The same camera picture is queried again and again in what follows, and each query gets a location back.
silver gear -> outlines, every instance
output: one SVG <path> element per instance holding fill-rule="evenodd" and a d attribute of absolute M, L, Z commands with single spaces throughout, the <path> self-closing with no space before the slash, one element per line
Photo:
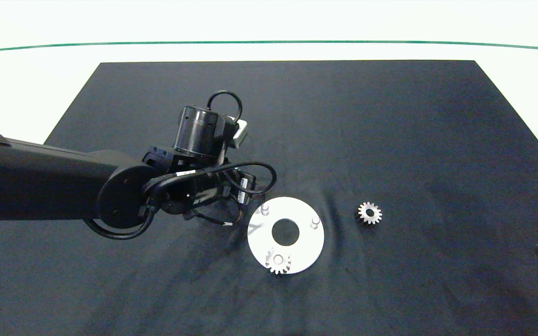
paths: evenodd
<path fill-rule="evenodd" d="M 367 215 L 367 210 L 372 210 L 373 215 Z M 363 224 L 374 225 L 376 223 L 379 223 L 382 218 L 382 214 L 378 206 L 370 202 L 364 202 L 358 208 L 358 213 L 356 214 L 356 217 L 359 219 L 359 221 L 362 221 Z"/>
<path fill-rule="evenodd" d="M 290 255 L 285 255 L 280 249 L 271 249 L 265 257 L 265 267 L 269 268 L 271 273 L 286 274 L 290 271 L 292 260 Z"/>

black mat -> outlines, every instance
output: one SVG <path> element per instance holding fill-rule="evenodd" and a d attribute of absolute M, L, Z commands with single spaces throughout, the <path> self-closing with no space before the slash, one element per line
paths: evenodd
<path fill-rule="evenodd" d="M 0 222 L 0 335 L 538 335 L 538 141 L 474 62 L 101 64 L 46 144 L 140 159 L 219 89 L 250 125 L 228 157 L 315 208 L 318 261 L 271 276 L 248 220 L 159 213 L 127 242 Z"/>

plate center hole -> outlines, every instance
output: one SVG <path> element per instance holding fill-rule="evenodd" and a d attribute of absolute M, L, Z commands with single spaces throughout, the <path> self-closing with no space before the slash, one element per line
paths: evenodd
<path fill-rule="evenodd" d="M 290 219 L 280 219 L 273 224 L 271 234 L 279 245 L 290 246 L 298 240 L 300 231 L 298 225 Z"/>

